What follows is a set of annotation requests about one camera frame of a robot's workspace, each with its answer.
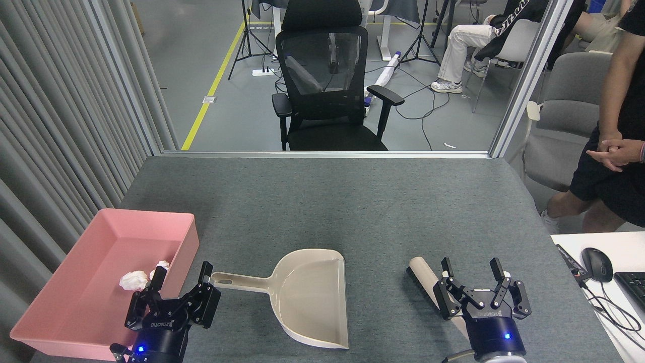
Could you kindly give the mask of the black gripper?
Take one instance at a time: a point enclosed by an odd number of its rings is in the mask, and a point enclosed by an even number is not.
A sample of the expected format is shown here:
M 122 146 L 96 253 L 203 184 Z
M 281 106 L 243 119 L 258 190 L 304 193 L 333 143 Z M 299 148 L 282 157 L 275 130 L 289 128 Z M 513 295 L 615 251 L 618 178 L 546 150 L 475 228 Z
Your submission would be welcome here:
M 212 325 L 221 298 L 221 292 L 211 283 L 212 271 L 212 264 L 204 261 L 198 283 L 185 295 L 189 319 L 204 329 Z M 140 331 L 132 347 L 129 362 L 183 362 L 190 329 L 187 315 L 145 317 L 148 306 L 154 314 L 159 313 L 159 291 L 163 287 L 166 273 L 167 269 L 163 266 L 155 267 L 155 274 L 147 287 L 132 294 L 125 326 Z
M 454 278 L 449 257 L 441 262 L 442 278 L 433 287 L 438 309 L 444 320 L 454 317 L 466 304 L 477 307 L 477 300 L 471 289 L 461 285 Z M 474 350 L 475 360 L 490 360 L 499 356 L 525 356 L 526 349 L 513 320 L 525 319 L 532 314 L 525 284 L 513 279 L 504 271 L 498 258 L 490 260 L 490 267 L 497 286 L 490 303 L 491 308 L 500 308 L 504 297 L 510 291 L 513 299 L 513 315 L 509 310 L 466 310 L 466 331 Z

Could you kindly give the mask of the person's right hand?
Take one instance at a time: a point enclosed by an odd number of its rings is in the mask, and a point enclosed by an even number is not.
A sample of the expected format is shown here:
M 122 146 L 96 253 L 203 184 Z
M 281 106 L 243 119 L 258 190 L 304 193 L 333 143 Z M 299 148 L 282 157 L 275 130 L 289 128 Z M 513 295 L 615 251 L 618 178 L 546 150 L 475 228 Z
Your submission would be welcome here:
M 598 145 L 595 150 L 589 150 L 586 152 L 588 156 L 593 158 L 595 161 L 601 163 L 604 167 L 608 168 L 613 172 L 622 172 L 622 166 L 618 161 L 611 160 L 611 154 L 618 151 L 618 147 L 611 146 L 607 143 L 607 139 L 603 138 L 603 135 L 599 136 Z

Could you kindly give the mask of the person's left hand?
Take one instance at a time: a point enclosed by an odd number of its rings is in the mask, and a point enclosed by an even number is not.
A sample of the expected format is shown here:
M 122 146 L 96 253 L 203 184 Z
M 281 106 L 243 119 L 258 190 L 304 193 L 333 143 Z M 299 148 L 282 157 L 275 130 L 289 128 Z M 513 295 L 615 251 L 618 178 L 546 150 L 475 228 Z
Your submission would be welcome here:
M 643 162 L 644 142 L 642 140 L 610 139 L 604 140 L 602 145 L 611 149 L 606 158 L 615 165 Z

